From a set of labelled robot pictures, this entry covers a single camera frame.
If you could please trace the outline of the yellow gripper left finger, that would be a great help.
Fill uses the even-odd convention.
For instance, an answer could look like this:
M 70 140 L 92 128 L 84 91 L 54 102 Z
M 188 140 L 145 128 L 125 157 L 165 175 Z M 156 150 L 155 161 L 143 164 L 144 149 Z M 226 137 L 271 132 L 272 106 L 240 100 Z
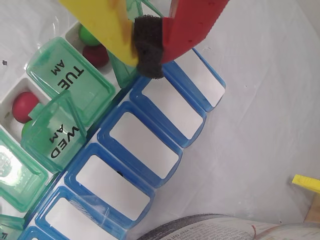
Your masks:
M 125 0 L 61 0 L 60 3 L 121 62 L 131 67 L 138 64 L 134 23 L 128 18 Z

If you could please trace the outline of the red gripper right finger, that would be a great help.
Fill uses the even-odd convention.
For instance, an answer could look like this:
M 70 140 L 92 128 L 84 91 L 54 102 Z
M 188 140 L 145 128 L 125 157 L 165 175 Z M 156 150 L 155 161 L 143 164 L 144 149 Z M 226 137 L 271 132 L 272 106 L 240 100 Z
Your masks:
M 137 17 L 133 42 L 139 74 L 150 79 L 164 77 L 162 65 L 202 42 L 227 3 L 228 0 L 173 0 L 167 17 Z

